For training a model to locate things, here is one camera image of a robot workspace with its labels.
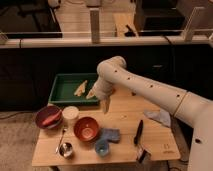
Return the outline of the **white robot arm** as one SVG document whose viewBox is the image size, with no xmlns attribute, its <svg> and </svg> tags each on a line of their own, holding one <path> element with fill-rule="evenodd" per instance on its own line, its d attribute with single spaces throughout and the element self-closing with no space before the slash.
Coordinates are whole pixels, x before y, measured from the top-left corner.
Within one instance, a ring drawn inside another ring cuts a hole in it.
<svg viewBox="0 0 213 171">
<path fill-rule="evenodd" d="M 99 100 L 111 96 L 119 84 L 141 95 L 193 128 L 187 171 L 213 171 L 213 100 L 190 91 L 133 74 L 121 56 L 103 60 L 97 66 L 98 79 L 92 92 Z"/>
</svg>

